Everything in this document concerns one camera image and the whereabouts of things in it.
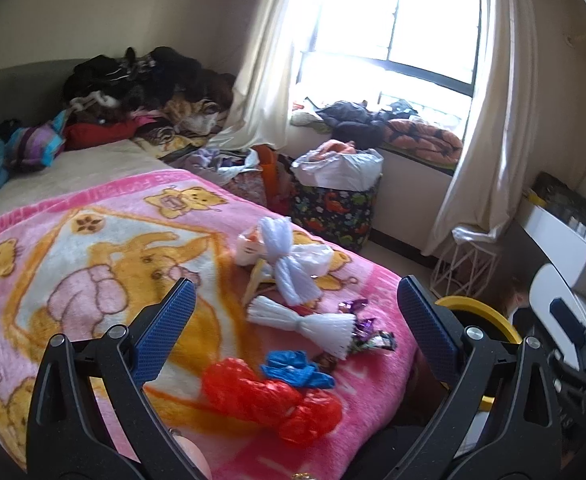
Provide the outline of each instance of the beige bed sheet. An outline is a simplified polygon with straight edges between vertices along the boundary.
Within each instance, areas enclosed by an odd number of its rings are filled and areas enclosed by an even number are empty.
[[[38,173],[10,179],[0,189],[0,215],[87,187],[134,174],[169,168],[130,140],[61,153],[53,165]]]

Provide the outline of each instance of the window frame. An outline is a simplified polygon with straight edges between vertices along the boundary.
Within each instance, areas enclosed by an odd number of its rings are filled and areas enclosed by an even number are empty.
[[[482,2],[480,1],[480,12],[478,13],[478,40],[476,42],[476,60],[473,66],[473,75],[471,78],[471,83],[466,83],[464,81],[460,81],[458,79],[452,78],[450,76],[442,75],[437,72],[431,72],[430,70],[426,70],[423,68],[418,68],[416,66],[407,65],[404,63],[398,63],[397,61],[391,61],[391,46],[393,45],[393,38],[395,38],[395,29],[397,27],[397,16],[399,11],[399,3],[400,0],[397,0],[397,5],[395,6],[395,12],[393,13],[393,29],[391,30],[391,38],[389,41],[389,48],[387,53],[387,59],[375,59],[372,57],[364,57],[364,56],[355,56],[353,54],[337,54],[336,52],[326,52],[324,50],[316,50],[317,46],[317,35],[320,26],[320,20],[322,18],[323,7],[324,4],[320,6],[319,12],[317,14],[317,19],[315,21],[315,26],[313,28],[313,33],[311,34],[310,41],[308,48],[303,51],[299,71],[297,72],[297,83],[300,83],[302,80],[302,72],[305,65],[305,60],[311,54],[324,54],[327,56],[339,56],[345,57],[354,60],[361,60],[363,62],[368,62],[372,65],[379,66],[384,70],[388,70],[389,72],[396,72],[401,73],[406,76],[415,77],[418,79],[422,79],[424,81],[429,81],[431,83],[435,83],[438,86],[442,86],[443,88],[447,88],[459,94],[463,94],[465,96],[473,98],[474,90],[476,86],[476,76],[478,75],[478,59],[480,56],[480,38],[481,38],[481,27],[482,27]],[[382,92],[377,98],[377,102],[379,103],[382,98]]]

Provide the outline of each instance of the laundry basket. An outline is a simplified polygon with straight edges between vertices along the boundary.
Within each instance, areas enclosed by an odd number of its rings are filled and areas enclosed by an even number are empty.
[[[371,233],[380,178],[366,191],[303,186],[294,179],[291,219],[310,233],[358,253]]]

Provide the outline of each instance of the baseboard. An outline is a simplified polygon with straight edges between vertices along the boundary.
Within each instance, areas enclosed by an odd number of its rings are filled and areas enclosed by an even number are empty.
[[[413,247],[397,238],[393,238],[382,231],[378,231],[377,229],[371,230],[371,235],[369,235],[369,240],[374,244],[384,247],[389,251],[393,251],[400,256],[404,256],[409,260],[413,260],[416,264],[420,264],[423,267],[427,267],[429,269],[435,269],[436,264],[438,263],[438,258],[435,256],[423,256],[420,253],[420,250],[417,247]]]

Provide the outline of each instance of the crumpled red plastic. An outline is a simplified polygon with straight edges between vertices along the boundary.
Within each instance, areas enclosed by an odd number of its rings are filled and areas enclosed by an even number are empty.
[[[241,359],[228,358],[208,367],[202,391],[215,409],[241,420],[276,427],[303,396],[282,381],[261,381]]]
[[[225,415],[278,431],[284,441],[306,447],[342,420],[342,403],[324,390],[302,395],[282,381],[260,380],[241,359],[227,358],[202,375],[202,391]]]
[[[342,403],[324,390],[308,390],[301,404],[278,428],[282,440],[306,447],[333,431],[342,420]]]

